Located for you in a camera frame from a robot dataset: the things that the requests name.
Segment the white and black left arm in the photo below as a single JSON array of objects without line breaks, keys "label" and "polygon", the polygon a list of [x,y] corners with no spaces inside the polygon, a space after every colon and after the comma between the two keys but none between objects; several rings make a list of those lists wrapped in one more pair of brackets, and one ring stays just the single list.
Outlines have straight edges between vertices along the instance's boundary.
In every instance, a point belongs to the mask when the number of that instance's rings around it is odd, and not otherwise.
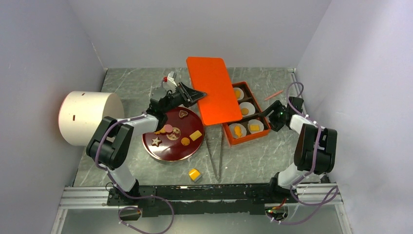
[{"label": "white and black left arm", "polygon": [[134,135],[161,132],[170,134],[173,127],[166,124],[168,111],[181,105],[191,107],[207,94],[179,82],[168,90],[162,85],[153,89],[148,109],[141,115],[116,119],[104,117],[86,147],[86,154],[97,168],[105,171],[120,198],[128,205],[141,199],[139,182],[125,164]]}]

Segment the metal tongs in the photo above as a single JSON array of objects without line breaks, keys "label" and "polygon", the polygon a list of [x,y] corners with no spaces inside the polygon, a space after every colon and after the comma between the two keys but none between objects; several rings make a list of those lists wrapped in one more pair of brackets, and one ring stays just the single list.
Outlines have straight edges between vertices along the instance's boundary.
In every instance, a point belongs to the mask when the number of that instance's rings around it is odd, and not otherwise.
[{"label": "metal tongs", "polygon": [[206,127],[205,142],[215,179],[220,182],[222,174],[222,154],[225,131],[222,124]]}]

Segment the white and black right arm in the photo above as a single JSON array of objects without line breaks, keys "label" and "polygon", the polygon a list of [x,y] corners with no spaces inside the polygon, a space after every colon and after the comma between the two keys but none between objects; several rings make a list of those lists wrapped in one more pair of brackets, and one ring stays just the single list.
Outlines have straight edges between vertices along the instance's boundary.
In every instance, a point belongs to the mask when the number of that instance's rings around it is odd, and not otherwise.
[{"label": "white and black right arm", "polygon": [[306,116],[303,103],[300,97],[289,97],[286,106],[277,100],[259,114],[268,118],[271,130],[277,132],[286,126],[299,134],[293,163],[276,174],[276,184],[267,190],[273,202],[280,202],[286,197],[286,189],[298,185],[307,176],[330,173],[335,165],[337,131],[322,127]]}]

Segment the dark red round plate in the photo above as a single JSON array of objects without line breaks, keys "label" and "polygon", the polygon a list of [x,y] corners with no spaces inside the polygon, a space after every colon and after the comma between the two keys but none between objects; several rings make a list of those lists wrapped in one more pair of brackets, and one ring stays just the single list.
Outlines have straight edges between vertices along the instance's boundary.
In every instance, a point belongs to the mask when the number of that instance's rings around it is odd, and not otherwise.
[{"label": "dark red round plate", "polygon": [[[187,111],[188,116],[179,118],[180,110]],[[177,107],[167,112],[167,118],[166,124],[173,126],[173,131],[159,135],[154,134],[154,132],[142,135],[144,148],[153,158],[161,161],[180,161],[189,158],[201,147],[204,141],[205,128],[201,118],[185,107]],[[189,135],[196,130],[200,130],[203,136],[196,141],[192,141]],[[151,146],[152,139],[156,137],[162,140],[159,147]],[[181,139],[184,137],[190,139],[188,146],[181,144]]]}]

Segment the round tan cookie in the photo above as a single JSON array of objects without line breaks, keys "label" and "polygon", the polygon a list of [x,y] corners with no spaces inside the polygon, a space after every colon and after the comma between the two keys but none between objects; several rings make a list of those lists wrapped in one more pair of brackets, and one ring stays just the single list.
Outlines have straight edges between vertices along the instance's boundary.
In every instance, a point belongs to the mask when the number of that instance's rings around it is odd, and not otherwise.
[{"label": "round tan cookie", "polygon": [[243,116],[248,116],[249,115],[249,110],[247,108],[242,108],[241,113]]}]

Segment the fish shaped orange cookie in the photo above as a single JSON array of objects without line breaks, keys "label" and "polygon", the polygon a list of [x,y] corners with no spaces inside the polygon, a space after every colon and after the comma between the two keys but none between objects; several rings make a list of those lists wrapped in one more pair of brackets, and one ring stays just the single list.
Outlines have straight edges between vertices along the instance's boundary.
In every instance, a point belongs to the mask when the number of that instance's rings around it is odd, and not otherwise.
[{"label": "fish shaped orange cookie", "polygon": [[241,138],[241,137],[243,136],[242,129],[241,129],[241,127],[238,126],[238,125],[236,125],[236,126],[234,127],[234,133],[235,133],[235,135],[236,135],[237,138]]}]

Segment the orange box lid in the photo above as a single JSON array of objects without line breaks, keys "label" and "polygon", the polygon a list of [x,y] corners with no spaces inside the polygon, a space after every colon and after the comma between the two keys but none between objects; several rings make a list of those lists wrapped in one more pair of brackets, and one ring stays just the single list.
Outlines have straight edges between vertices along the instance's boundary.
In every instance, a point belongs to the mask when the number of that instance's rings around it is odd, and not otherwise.
[{"label": "orange box lid", "polygon": [[235,92],[222,58],[188,57],[186,59],[193,89],[206,93],[198,101],[205,126],[242,119]]}]

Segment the orange compartment box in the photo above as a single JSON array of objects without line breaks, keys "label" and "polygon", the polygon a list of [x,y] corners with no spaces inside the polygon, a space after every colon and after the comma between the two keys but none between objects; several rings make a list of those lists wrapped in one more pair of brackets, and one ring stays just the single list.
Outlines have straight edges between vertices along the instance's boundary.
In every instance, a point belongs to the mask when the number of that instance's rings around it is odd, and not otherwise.
[{"label": "orange compartment box", "polygon": [[[248,141],[251,141],[251,140],[254,140],[254,139],[258,139],[260,137],[264,137],[264,136],[268,135],[269,132],[270,132],[269,122],[266,120],[265,117],[259,117],[258,116],[258,114],[260,112],[262,112],[262,109],[259,106],[259,104],[258,104],[253,92],[249,88],[248,84],[245,81],[242,81],[242,82],[234,83],[234,84],[232,84],[232,86],[233,86],[233,88],[234,87],[239,87],[244,91],[244,98],[237,101],[238,106],[242,102],[251,102],[256,108],[256,113],[253,114],[253,115],[247,116],[247,117],[242,116],[242,119],[240,119],[238,121],[228,122],[228,123],[223,124],[224,131],[225,131],[228,143],[230,145],[237,145],[237,144],[245,143],[245,142],[248,142]],[[260,120],[264,124],[264,130],[262,132],[251,134],[250,131],[248,130],[248,126],[247,126],[248,122],[251,119]],[[243,125],[246,128],[247,134],[246,134],[245,137],[240,138],[240,139],[234,139],[233,138],[233,136],[230,132],[230,129],[229,129],[229,125],[233,124],[233,123],[239,123],[239,124]]]}]

